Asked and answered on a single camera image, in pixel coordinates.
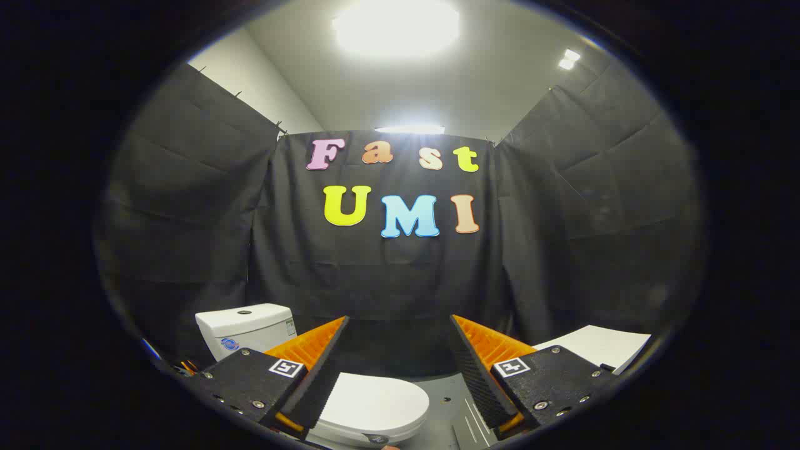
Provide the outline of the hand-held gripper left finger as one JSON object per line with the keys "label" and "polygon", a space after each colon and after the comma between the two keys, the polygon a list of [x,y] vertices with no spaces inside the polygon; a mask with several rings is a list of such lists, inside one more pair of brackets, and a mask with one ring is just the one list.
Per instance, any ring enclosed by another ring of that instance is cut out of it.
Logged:
{"label": "hand-held gripper left finger", "polygon": [[350,321],[342,316],[268,351],[244,347],[189,377],[187,388],[220,410],[302,441],[342,371],[334,353]]}

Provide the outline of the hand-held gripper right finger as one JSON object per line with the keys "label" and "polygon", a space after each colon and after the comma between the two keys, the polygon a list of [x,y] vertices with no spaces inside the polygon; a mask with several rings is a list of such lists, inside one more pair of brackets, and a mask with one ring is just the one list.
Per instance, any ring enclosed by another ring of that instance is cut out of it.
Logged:
{"label": "hand-held gripper right finger", "polygon": [[481,415],[498,439],[562,421],[608,389],[614,371],[561,345],[537,349],[452,314],[449,347]]}

